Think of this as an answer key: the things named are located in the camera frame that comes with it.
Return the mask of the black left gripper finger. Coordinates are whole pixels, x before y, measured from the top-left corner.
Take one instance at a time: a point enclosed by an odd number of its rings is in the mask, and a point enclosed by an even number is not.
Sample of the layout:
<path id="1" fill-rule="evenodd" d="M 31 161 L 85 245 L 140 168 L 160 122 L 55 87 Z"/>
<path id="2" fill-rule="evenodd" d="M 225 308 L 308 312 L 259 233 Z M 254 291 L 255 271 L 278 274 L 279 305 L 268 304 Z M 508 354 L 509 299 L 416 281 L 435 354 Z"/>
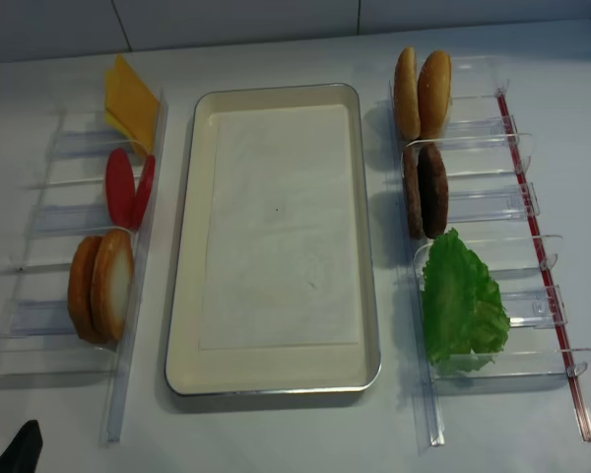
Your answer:
<path id="1" fill-rule="evenodd" d="M 38 420 L 28 420 L 0 455 L 0 473 L 34 473 L 43 448 Z"/>

